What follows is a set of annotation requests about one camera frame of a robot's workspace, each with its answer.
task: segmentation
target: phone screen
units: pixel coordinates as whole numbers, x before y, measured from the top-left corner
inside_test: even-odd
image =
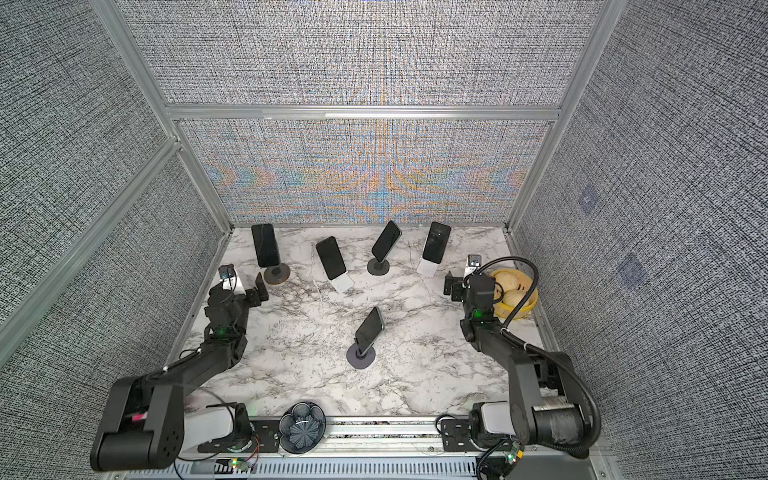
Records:
[[[424,244],[424,254],[422,258],[433,263],[442,262],[442,256],[445,253],[445,247],[448,246],[448,237],[451,236],[451,227],[438,222],[432,222],[429,228],[429,235]]]
[[[397,225],[395,225],[395,222],[390,220],[371,249],[371,253],[373,253],[377,262],[381,263],[384,261],[389,251],[395,246],[395,243],[397,243],[400,235],[402,235],[402,232]]]
[[[328,237],[315,245],[320,261],[323,262],[323,268],[326,269],[328,280],[333,280],[342,273],[346,272],[344,259],[341,257],[339,244],[335,237]]]
[[[262,223],[261,225],[253,225],[250,232],[253,234],[253,245],[256,247],[256,259],[259,266],[280,265],[275,227],[271,223]]]
[[[373,346],[373,341],[384,331],[384,321],[382,320],[379,308],[373,307],[371,313],[363,320],[360,327],[355,332],[355,343],[359,349],[360,355],[365,355]]]

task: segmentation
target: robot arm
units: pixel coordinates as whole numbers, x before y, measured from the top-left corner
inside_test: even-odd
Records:
[[[156,372],[124,377],[112,385],[91,449],[91,467],[96,472],[166,468],[183,449],[222,432],[219,440],[224,445],[250,440],[243,404],[219,404],[187,415],[186,420],[184,415],[187,395],[240,361],[247,344],[248,309],[269,298],[260,275],[256,288],[245,293],[236,293],[231,286],[233,277],[237,285],[232,265],[222,266],[220,275],[222,282],[210,289],[205,308],[210,323],[194,353]],[[185,429],[193,427],[195,431],[185,438]]]
[[[535,277],[525,297],[501,324],[494,313],[495,279],[483,270],[504,260],[531,265]],[[473,406],[470,412],[473,441],[489,448],[505,435],[515,435],[521,445],[538,443],[585,457],[600,434],[600,413],[586,385],[574,373],[570,357],[563,352],[546,352],[531,346],[506,329],[536,287],[535,266],[520,257],[504,257],[471,270],[463,278],[449,273],[443,293],[462,302],[465,315],[460,325],[465,339],[475,350],[496,360],[509,377],[509,401],[503,402],[508,406],[504,405],[503,409],[492,404]],[[540,387],[556,389],[558,396],[542,397]],[[500,425],[508,425],[506,431]]]

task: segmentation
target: textured wall panel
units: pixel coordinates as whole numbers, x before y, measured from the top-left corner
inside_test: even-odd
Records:
[[[600,0],[118,0],[171,102],[559,104]]]
[[[3,479],[96,477],[109,387],[163,365],[219,238],[172,158],[0,371]]]
[[[89,2],[0,18],[2,323],[165,135]]]
[[[766,43],[630,2],[517,232],[627,478],[768,478]]]
[[[503,222],[543,121],[182,121],[235,223]]]

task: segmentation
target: white marble countertop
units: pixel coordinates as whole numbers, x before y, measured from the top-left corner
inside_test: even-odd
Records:
[[[326,415],[465,414],[474,402],[506,400],[506,371],[464,340],[461,303],[442,294],[447,271],[463,273],[470,253],[484,261],[509,255],[501,228],[454,228],[433,278],[415,271],[429,229],[402,230],[388,258],[389,273],[372,276],[366,265],[381,228],[276,229],[291,276],[267,285],[270,299],[250,311],[243,359],[206,387],[228,402],[244,402],[251,415],[282,415],[300,400],[317,403]],[[344,294],[330,285],[315,251],[315,243],[332,235],[355,282]],[[221,260],[227,263],[234,263],[246,288],[253,286],[263,269],[250,229],[235,229]],[[355,370],[346,350],[374,306],[385,322],[376,361]],[[202,341],[207,323],[201,309],[185,348]],[[510,330],[541,345],[532,319],[513,321]]]

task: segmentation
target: black round phone stand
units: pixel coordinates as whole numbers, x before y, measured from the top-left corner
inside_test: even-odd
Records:
[[[349,350],[346,351],[346,361],[358,370],[363,370],[370,367],[375,358],[376,351],[373,349],[373,347],[369,348],[366,354],[361,356],[360,348],[357,346],[357,343],[354,343],[352,346],[350,346]]]
[[[371,275],[386,275],[389,272],[389,262],[384,260],[379,263],[375,258],[368,261],[368,273]]]
[[[264,281],[270,285],[278,285],[286,280],[290,276],[290,267],[285,263],[281,263],[279,266],[268,266],[264,269]]]

